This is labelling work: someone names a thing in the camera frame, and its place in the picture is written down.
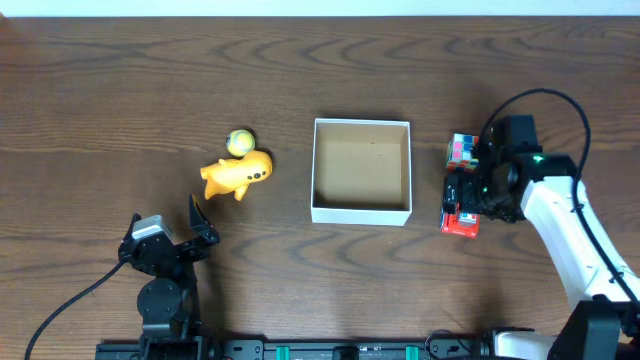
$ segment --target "small yellow ball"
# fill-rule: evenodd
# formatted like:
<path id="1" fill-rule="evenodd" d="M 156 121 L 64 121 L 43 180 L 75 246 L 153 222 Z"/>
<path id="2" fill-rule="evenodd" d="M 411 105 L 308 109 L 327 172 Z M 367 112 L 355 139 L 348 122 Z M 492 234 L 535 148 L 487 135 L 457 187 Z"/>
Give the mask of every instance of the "small yellow ball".
<path id="1" fill-rule="evenodd" d="M 242 157 L 256 147 L 256 141 L 247 130 L 234 130 L 227 136 L 227 150 L 233 156 Z"/>

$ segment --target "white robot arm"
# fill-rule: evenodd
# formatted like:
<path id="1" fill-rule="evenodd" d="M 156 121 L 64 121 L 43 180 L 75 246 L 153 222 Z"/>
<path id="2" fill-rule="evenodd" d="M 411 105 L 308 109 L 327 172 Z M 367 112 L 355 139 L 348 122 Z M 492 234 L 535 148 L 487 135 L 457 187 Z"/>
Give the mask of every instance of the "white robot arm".
<path id="1" fill-rule="evenodd" d="M 573 311 L 580 301 L 590 301 L 604 295 L 612 302 L 629 302 L 620 285 L 585 233 L 574 211 L 570 176 L 550 176 L 543 181 L 530 181 L 522 197 L 521 209 L 544 241 L 553 264 L 558 270 Z M 609 236 L 589 204 L 582 181 L 578 184 L 578 200 L 582 213 L 607 257 L 619 271 L 636 297 L 640 296 L 640 281 L 618 254 Z M 518 359 L 546 360 L 555 336 L 543 336 L 530 331 L 505 331 L 494 339 L 493 353 Z"/>
<path id="2" fill-rule="evenodd" d="M 533 116 L 495 120 L 524 96 L 545 93 L 567 101 L 585 130 L 576 166 L 565 154 L 538 145 Z M 480 133 L 475 174 L 447 176 L 443 209 L 484 214 L 513 223 L 529 220 L 544 241 L 564 285 L 572 314 L 557 337 L 526 330 L 494 331 L 491 355 L 518 359 L 614 359 L 620 331 L 640 342 L 640 281 L 618 254 L 593 212 L 581 181 L 591 130 L 582 107 L 551 89 L 532 89 L 502 104 Z M 635 347 L 640 358 L 640 348 Z"/>

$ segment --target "colorful block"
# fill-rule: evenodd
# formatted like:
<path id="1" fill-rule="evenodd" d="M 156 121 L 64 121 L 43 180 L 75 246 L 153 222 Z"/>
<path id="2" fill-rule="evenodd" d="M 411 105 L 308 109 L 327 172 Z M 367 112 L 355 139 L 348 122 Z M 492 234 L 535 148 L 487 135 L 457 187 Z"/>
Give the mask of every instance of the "colorful block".
<path id="1" fill-rule="evenodd" d="M 478 166 L 478 160 L 473 159 L 471 151 L 477 142 L 477 136 L 453 134 L 453 139 L 449 143 L 449 149 L 447 152 L 447 169 L 473 171 L 475 167 Z"/>

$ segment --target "wood grain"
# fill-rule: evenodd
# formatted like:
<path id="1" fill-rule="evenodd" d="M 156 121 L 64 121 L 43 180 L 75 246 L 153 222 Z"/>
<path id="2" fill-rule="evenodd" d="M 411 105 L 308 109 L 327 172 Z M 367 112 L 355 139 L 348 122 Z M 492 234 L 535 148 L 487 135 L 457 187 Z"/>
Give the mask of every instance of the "wood grain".
<path id="1" fill-rule="evenodd" d="M 585 107 L 585 181 L 602 223 L 640 268 L 637 18 L 9 19 L 0 32 L 0 357 L 116 263 L 133 212 L 191 236 L 198 169 L 238 127 L 274 175 L 242 203 L 202 203 L 222 236 L 198 264 L 208 328 L 271 339 L 424 338 L 491 325 L 557 333 L 569 311 L 530 224 L 484 220 L 441 236 L 446 143 L 506 98 L 552 87 Z M 565 104 L 524 99 L 547 151 L 577 155 Z M 311 224 L 313 119 L 408 120 L 414 212 L 402 228 Z M 56 319 L 36 359 L 88 359 L 136 339 L 138 291 L 123 268 Z"/>

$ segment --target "black cable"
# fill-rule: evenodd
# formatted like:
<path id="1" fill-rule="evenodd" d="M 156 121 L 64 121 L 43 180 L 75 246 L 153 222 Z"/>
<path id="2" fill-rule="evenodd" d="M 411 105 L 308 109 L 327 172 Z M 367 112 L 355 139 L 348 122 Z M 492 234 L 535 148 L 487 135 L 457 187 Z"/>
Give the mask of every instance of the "black cable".
<path id="1" fill-rule="evenodd" d="M 102 279 L 96 281 L 93 285 L 83 290 L 80 294 L 72 297 L 71 300 L 62 304 L 62 306 L 60 306 L 58 310 L 54 311 L 53 314 L 49 315 L 47 320 L 45 320 L 42 323 L 42 325 L 40 325 L 38 330 L 36 330 L 35 334 L 33 334 L 33 337 L 31 337 L 31 340 L 29 341 L 29 345 L 27 346 L 27 351 L 24 353 L 24 360 L 29 360 L 31 358 L 31 351 L 33 351 L 33 347 L 36 345 L 36 341 L 38 340 L 38 338 L 40 337 L 44 329 L 53 321 L 53 319 L 56 318 L 56 316 L 60 315 L 60 313 L 63 312 L 66 308 L 71 306 L 76 301 L 80 300 L 83 296 L 95 290 L 98 286 L 102 285 L 105 281 L 109 280 L 109 278 L 113 276 L 113 274 L 115 274 L 118 270 L 120 270 L 122 265 L 126 263 L 127 262 L 124 260 L 120 261 L 111 271 L 109 271 L 105 276 L 103 276 Z"/>
<path id="2" fill-rule="evenodd" d="M 561 99 L 571 104 L 573 108 L 580 115 L 580 120 L 582 120 L 582 124 L 584 125 L 585 140 L 584 140 L 584 149 L 582 150 L 582 158 L 578 163 L 576 174 L 573 177 L 573 184 L 571 185 L 571 197 L 573 198 L 573 207 L 575 209 L 576 215 L 578 215 L 580 224 L 584 228 L 584 232 L 587 234 L 587 237 L 589 237 L 589 240 L 591 240 L 591 244 L 593 244 L 593 247 L 598 252 L 598 255 L 600 255 L 600 257 L 602 258 L 602 261 L 605 263 L 605 265 L 607 265 L 607 269 L 609 269 L 609 272 L 611 272 L 613 279 L 618 283 L 618 285 L 620 285 L 620 287 L 622 288 L 624 293 L 629 297 L 629 299 L 631 300 L 633 305 L 636 307 L 636 309 L 640 311 L 640 304 L 638 304 L 638 298 L 633 293 L 631 288 L 629 288 L 629 285 L 627 285 L 627 283 L 624 281 L 621 273 L 618 272 L 615 265 L 613 265 L 613 262 L 611 261 L 611 259 L 609 259 L 604 249 L 602 249 L 602 246 L 598 242 L 598 239 L 596 239 L 595 235 L 593 234 L 593 231 L 591 230 L 591 228 L 589 227 L 589 224 L 587 223 L 587 219 L 584 217 L 584 214 L 582 213 L 582 204 L 580 204 L 580 202 L 578 201 L 578 183 L 580 182 L 580 178 L 582 177 L 582 169 L 584 168 L 584 164 L 587 162 L 587 156 L 589 155 L 589 146 L 591 145 L 591 128 L 589 127 L 589 120 L 587 119 L 587 115 L 582 109 L 582 106 L 580 106 L 580 104 L 578 104 L 578 102 L 573 98 L 571 98 L 569 95 L 557 90 L 545 89 L 545 88 L 527 90 L 505 101 L 502 105 L 500 105 L 496 109 L 496 111 L 493 112 L 493 114 L 491 114 L 487 122 L 484 124 L 484 127 L 482 128 L 482 132 L 480 133 L 479 143 L 482 142 L 482 139 L 484 138 L 485 133 L 489 129 L 489 126 L 491 125 L 493 120 L 495 120 L 498 113 L 500 113 L 509 104 L 511 104 L 512 102 L 520 98 L 523 98 L 527 95 L 539 94 L 539 93 L 550 94 L 550 95 L 555 95 L 560 97 Z"/>

